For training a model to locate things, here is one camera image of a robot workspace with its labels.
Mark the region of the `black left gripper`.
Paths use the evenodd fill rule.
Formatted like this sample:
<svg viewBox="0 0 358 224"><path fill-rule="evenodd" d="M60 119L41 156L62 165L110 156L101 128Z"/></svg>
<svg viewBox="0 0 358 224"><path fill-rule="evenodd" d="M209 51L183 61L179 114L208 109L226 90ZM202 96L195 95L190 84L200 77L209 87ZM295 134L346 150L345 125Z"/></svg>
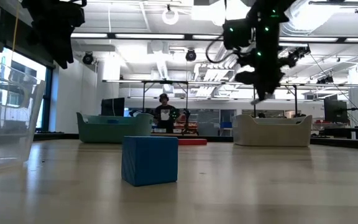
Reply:
<svg viewBox="0 0 358 224"><path fill-rule="evenodd" d="M62 14L52 14L47 16L41 13L30 13L33 21L32 30L29 32L28 39L41 39L42 43L54 61L61 68L65 68L69 63L73 63L73 52L71 48L71 33L76 27L85 23L84 12L63 12ZM60 33L61 47L53 40L49 33Z"/></svg>

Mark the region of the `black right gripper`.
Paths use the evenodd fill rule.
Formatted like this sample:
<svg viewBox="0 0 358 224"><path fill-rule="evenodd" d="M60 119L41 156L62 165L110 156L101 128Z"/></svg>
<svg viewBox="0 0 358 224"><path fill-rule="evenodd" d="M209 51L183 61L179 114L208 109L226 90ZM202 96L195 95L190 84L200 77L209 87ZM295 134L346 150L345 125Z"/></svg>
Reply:
<svg viewBox="0 0 358 224"><path fill-rule="evenodd" d="M238 72L235 81L246 85L256 85L258 100L269 99L277 88L280 67L277 54L251 52L241 55L237 63L244 68L254 68L253 72Z"/></svg>

